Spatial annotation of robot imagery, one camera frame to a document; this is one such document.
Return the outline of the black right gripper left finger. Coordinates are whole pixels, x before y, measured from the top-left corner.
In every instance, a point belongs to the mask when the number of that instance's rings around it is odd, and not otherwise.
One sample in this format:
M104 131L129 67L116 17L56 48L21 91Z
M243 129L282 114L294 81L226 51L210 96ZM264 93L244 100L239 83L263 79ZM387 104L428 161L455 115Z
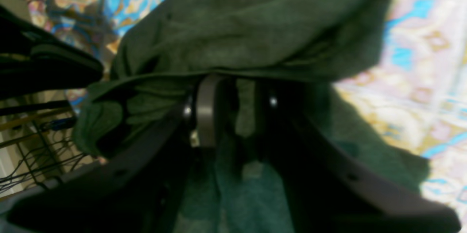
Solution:
M8 202L9 233L169 233L197 162L215 153L227 110L225 75L206 76L185 102L105 165L46 182Z

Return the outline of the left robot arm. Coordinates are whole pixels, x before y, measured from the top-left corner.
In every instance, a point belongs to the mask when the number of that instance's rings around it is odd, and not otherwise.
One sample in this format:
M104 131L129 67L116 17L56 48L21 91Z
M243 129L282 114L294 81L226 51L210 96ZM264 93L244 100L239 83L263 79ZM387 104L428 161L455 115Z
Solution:
M30 22L24 0L1 0L0 95L80 89L104 75L100 61Z

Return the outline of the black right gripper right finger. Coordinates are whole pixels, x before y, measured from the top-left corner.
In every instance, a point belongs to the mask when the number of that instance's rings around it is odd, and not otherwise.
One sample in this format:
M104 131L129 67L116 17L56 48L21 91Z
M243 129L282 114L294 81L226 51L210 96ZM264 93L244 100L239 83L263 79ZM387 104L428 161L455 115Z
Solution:
M256 100L267 160L277 170L295 233L457 233L448 206L370 171L331 142L293 100L302 86L260 80Z

